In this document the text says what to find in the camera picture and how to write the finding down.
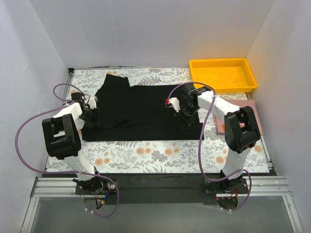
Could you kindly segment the black t shirt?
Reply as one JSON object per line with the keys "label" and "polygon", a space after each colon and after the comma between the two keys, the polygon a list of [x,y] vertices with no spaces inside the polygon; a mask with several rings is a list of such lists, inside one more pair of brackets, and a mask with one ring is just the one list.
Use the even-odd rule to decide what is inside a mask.
{"label": "black t shirt", "polygon": [[99,141],[198,140],[202,123],[198,115],[194,123],[183,129],[174,117],[174,109],[165,99],[174,85],[134,85],[127,77],[107,74],[96,92],[100,123],[87,126],[82,139]]}

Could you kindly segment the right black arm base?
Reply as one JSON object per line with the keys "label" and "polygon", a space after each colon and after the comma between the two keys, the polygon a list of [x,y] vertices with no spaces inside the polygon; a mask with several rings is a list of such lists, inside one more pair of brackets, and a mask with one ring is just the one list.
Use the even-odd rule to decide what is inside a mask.
{"label": "right black arm base", "polygon": [[221,182],[210,182],[204,179],[200,185],[202,191],[206,194],[247,194],[249,189],[246,179],[224,180]]}

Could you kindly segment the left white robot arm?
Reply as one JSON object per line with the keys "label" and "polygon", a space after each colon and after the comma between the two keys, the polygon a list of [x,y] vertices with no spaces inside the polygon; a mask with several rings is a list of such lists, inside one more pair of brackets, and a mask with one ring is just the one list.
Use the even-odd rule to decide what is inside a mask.
{"label": "left white robot arm", "polygon": [[95,166],[81,153],[82,143],[78,130],[83,126],[100,123],[97,97],[85,98],[84,94],[71,94],[73,104],[62,109],[51,118],[42,120],[42,128],[47,153],[66,163],[71,170],[77,171],[73,181],[82,189],[99,194],[103,190],[103,181]]}

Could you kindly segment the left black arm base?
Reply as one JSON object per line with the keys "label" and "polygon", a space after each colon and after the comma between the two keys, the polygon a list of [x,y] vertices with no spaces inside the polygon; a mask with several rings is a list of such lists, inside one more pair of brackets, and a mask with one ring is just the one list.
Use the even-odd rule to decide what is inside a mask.
{"label": "left black arm base", "polygon": [[101,178],[92,178],[87,181],[73,179],[72,181],[76,183],[75,194],[78,195],[101,195],[106,194],[109,191],[111,191],[112,194],[116,194],[116,187],[119,184],[118,180],[113,180],[115,183],[113,184],[111,181]]}

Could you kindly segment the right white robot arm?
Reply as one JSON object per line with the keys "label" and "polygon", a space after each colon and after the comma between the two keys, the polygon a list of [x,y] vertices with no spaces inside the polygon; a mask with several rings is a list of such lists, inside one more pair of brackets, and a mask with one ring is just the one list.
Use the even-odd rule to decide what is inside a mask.
{"label": "right white robot arm", "polygon": [[219,179],[204,178],[209,188],[233,192],[242,181],[244,163],[250,150],[261,138],[253,108],[239,107],[218,97],[215,89],[206,84],[195,88],[194,82],[187,82],[177,87],[181,89],[184,100],[179,101],[169,95],[165,104],[174,109],[180,124],[190,126],[199,109],[206,109],[208,114],[217,116],[224,123],[227,160]]}

